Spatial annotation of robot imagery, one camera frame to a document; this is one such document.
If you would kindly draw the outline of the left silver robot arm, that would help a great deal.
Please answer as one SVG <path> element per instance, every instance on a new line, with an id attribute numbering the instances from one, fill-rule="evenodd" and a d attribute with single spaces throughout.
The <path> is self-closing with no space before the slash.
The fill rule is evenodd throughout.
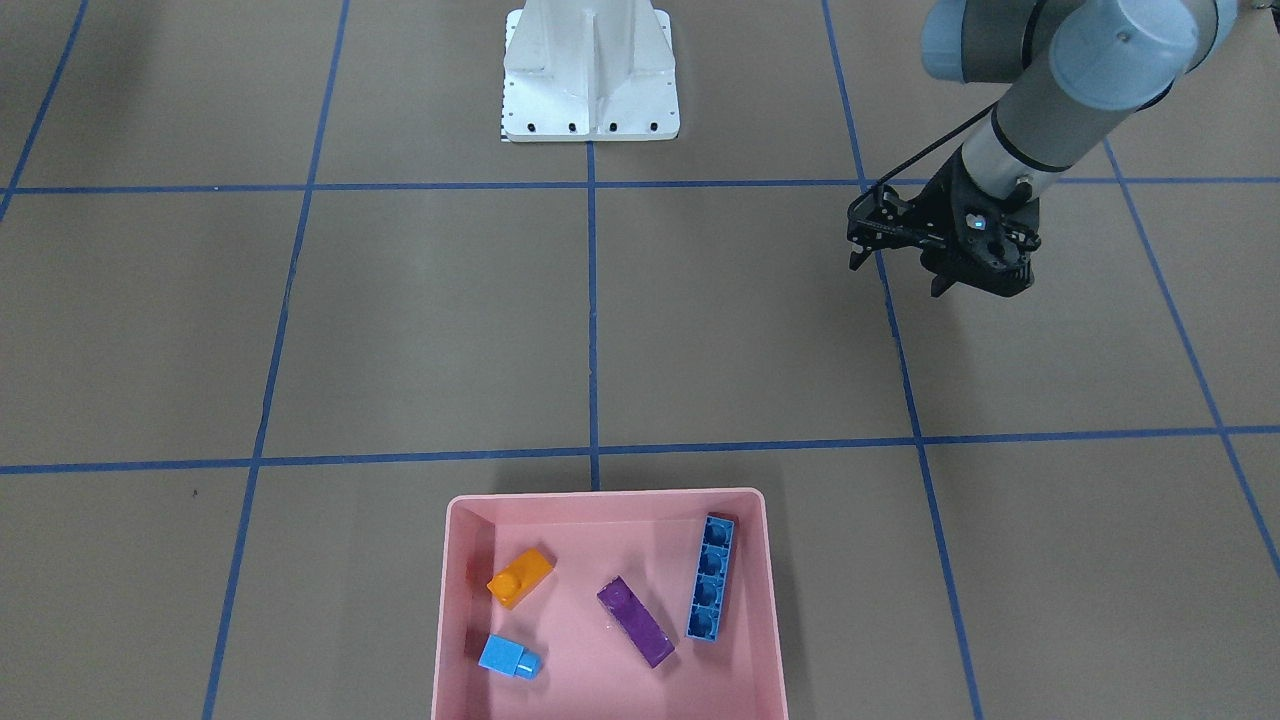
<path id="1" fill-rule="evenodd" d="M 916 205 L 945 232 L 925 250 L 931 295 L 964 283 L 1011 297 L 1033 283 L 1043 192 L 1126 118 L 1165 97 L 1230 36 L 1236 1 L 937 1 L 922 64 L 1004 95 L 937 170 Z"/>

